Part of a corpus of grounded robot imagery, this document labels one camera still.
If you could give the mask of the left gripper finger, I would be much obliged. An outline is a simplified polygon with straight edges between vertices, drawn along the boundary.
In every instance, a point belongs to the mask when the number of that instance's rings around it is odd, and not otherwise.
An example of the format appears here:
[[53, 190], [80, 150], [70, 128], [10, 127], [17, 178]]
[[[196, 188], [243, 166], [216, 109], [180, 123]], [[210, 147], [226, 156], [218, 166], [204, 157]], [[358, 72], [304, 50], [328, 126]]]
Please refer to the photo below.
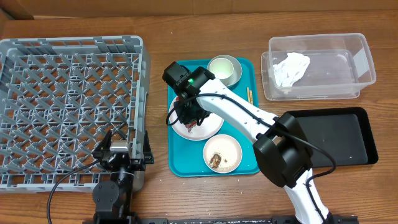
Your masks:
[[150, 147], [149, 136], [148, 136], [147, 131], [145, 131], [145, 135], [144, 135], [144, 143], [143, 143], [142, 153], [144, 155], [144, 162], [146, 164], [154, 164], [154, 156], [152, 153], [152, 149]]
[[112, 130], [109, 130], [103, 140], [96, 146], [93, 151], [93, 157], [97, 160], [102, 160], [104, 155], [110, 151]]

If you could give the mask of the red snack wrapper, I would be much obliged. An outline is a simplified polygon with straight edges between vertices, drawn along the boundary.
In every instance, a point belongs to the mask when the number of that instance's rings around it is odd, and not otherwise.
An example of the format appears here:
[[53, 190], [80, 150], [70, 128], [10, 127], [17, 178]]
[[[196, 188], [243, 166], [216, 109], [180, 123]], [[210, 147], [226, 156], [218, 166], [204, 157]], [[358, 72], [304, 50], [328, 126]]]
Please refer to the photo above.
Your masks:
[[191, 123], [186, 124], [185, 127], [186, 127], [187, 129], [191, 129], [191, 128], [195, 127], [196, 125], [197, 125], [197, 122], [194, 121], [194, 122], [191, 122]]

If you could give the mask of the large white plate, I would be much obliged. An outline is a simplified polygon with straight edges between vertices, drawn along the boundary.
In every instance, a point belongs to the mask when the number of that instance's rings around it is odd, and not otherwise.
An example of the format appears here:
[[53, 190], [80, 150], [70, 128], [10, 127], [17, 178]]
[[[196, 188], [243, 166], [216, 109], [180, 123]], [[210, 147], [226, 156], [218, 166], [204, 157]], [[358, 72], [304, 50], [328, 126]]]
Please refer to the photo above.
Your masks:
[[205, 118], [201, 125], [196, 125], [191, 129], [185, 127], [186, 124], [182, 124], [177, 121], [171, 128], [181, 137], [192, 140], [201, 141], [208, 139], [215, 135], [222, 127], [224, 119], [211, 113], [209, 117]]

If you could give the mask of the grey-white bowl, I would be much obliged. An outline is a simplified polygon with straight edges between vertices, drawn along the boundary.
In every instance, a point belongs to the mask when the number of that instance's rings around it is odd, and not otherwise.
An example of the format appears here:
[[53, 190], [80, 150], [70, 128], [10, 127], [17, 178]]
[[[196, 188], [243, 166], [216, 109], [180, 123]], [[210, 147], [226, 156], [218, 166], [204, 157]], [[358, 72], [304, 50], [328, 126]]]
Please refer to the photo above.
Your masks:
[[228, 79], [224, 79], [224, 80], [219, 79], [219, 80], [227, 87], [237, 84], [242, 76], [242, 73], [243, 73], [242, 66], [239, 63], [239, 61], [235, 57], [232, 57], [230, 55], [219, 55], [213, 59], [216, 59], [216, 58], [227, 58], [228, 60], [230, 60], [232, 62], [233, 68], [234, 68], [233, 74]]

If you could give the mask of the white napkin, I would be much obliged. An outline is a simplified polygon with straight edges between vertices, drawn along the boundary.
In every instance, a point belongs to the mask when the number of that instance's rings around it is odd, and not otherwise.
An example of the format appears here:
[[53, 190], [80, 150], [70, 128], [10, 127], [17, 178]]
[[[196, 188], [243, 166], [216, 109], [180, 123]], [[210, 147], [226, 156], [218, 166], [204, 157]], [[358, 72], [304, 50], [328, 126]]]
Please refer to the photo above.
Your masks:
[[310, 57], [296, 52], [288, 53], [286, 59], [273, 65], [276, 85], [292, 87], [303, 77], [309, 65]]

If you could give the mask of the white cup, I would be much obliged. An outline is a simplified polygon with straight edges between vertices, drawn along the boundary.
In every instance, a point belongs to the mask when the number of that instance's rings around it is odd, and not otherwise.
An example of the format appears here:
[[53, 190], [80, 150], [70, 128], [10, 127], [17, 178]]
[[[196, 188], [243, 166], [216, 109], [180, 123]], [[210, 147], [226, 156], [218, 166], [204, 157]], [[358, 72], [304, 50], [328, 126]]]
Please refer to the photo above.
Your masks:
[[209, 65], [208, 70], [220, 80], [228, 79], [233, 74], [233, 64], [227, 58], [213, 59]]

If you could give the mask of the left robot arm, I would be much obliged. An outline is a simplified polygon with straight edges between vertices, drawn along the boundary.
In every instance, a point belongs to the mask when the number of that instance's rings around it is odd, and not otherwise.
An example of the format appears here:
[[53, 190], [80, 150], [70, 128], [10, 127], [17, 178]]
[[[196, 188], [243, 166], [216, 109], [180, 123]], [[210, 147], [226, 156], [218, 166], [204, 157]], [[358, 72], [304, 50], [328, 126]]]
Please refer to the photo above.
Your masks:
[[93, 157], [111, 173], [110, 179], [102, 181], [93, 190], [96, 205], [93, 223], [131, 223], [142, 221], [131, 211], [131, 198], [144, 184], [146, 165], [154, 163], [148, 134], [144, 134], [142, 156], [133, 158], [131, 145], [125, 141], [113, 141], [108, 131], [93, 151]]

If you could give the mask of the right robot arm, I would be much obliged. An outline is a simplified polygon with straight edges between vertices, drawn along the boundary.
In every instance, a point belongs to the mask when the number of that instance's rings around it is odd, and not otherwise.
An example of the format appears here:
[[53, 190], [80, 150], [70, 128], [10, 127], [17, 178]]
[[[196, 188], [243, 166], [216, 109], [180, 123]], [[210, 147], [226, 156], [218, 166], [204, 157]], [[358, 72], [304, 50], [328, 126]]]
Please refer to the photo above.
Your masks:
[[334, 223], [335, 219], [322, 203], [313, 180], [311, 158], [318, 151], [331, 161], [328, 175], [336, 169], [329, 153], [308, 142], [297, 119], [289, 113], [281, 117], [250, 104], [233, 93], [209, 70], [172, 62], [162, 75], [178, 97], [173, 112], [177, 122], [201, 125], [215, 114], [252, 142], [257, 166], [273, 184], [287, 192], [300, 223]]

